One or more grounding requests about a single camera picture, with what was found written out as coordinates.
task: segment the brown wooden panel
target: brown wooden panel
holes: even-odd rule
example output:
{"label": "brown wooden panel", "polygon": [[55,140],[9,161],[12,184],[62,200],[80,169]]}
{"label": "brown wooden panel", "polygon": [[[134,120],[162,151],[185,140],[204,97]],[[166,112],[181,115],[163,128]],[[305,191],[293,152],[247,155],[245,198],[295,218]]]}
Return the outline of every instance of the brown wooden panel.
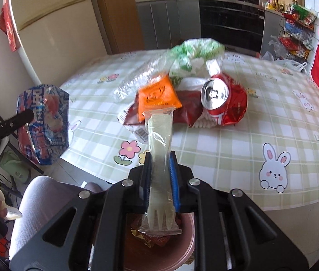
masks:
{"label": "brown wooden panel", "polygon": [[135,0],[97,0],[113,54],[144,50]]}

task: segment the gray pants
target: gray pants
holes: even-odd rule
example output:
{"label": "gray pants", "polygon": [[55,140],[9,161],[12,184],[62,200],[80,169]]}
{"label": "gray pants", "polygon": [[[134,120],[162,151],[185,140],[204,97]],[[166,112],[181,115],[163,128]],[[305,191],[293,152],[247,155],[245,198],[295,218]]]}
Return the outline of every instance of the gray pants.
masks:
{"label": "gray pants", "polygon": [[48,176],[39,176],[28,185],[20,204],[23,217],[15,220],[9,257],[12,257],[81,190]]}

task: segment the red soda can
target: red soda can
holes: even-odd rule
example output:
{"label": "red soda can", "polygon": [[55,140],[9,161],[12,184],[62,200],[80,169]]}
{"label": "red soda can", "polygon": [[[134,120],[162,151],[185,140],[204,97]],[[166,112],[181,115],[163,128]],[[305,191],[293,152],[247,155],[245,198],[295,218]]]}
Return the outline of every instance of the red soda can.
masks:
{"label": "red soda can", "polygon": [[227,111],[231,98],[230,93],[227,77],[222,74],[214,75],[202,87],[202,106],[219,125],[221,125],[222,117]]}

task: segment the table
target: table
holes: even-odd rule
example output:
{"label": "table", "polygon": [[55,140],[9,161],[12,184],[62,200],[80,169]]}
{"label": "table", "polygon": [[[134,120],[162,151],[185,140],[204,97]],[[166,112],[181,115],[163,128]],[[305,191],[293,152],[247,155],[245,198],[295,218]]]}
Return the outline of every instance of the table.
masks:
{"label": "table", "polygon": [[[117,121],[133,98],[114,103],[112,95],[122,78],[161,52],[93,61],[61,87],[70,94],[73,130],[64,160],[111,183],[125,179],[131,168],[144,162],[148,146]],[[248,111],[236,126],[174,125],[171,147],[179,163],[216,189],[243,189],[263,210],[318,202],[316,84],[305,74],[235,53],[226,53],[223,69],[247,88]]]}

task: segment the blue snack bag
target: blue snack bag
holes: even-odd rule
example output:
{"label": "blue snack bag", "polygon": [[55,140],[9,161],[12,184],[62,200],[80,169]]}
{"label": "blue snack bag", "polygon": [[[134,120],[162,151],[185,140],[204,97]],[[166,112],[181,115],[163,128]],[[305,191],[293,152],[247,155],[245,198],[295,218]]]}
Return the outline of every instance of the blue snack bag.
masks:
{"label": "blue snack bag", "polygon": [[34,120],[18,130],[19,149],[35,164],[51,165],[68,149],[69,94],[42,84],[18,97],[17,113],[31,109]]}

